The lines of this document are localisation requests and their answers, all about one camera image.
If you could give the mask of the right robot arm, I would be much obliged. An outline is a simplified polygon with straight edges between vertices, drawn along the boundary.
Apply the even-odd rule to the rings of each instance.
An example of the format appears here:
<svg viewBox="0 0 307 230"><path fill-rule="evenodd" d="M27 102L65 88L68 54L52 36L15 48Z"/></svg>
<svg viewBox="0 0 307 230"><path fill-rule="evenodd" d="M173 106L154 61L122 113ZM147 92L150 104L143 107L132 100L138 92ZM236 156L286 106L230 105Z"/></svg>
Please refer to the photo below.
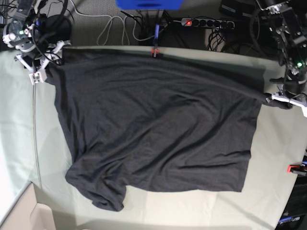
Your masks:
<svg viewBox="0 0 307 230"><path fill-rule="evenodd" d="M62 49L71 44L72 23L65 15L68 1L61 0L60 13L50 17L41 13L46 3L46 0L17 1L11 22L3 28L3 43L21 52L14 59L31 74L40 74L49 64L61 66Z"/></svg>

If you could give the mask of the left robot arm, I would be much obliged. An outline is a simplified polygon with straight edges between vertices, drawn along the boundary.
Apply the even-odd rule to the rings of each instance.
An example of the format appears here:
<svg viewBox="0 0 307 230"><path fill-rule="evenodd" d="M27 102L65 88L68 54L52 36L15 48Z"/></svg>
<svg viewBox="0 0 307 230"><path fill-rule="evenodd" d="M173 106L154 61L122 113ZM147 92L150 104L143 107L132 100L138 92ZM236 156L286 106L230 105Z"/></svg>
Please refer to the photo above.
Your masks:
<svg viewBox="0 0 307 230"><path fill-rule="evenodd" d="M258 8L252 18L260 11L267 12L270 30L281 49L280 65L285 66L284 76L270 79L276 84L278 92L271 95L272 100L307 108L307 33L303 23L288 0L258 0Z"/></svg>

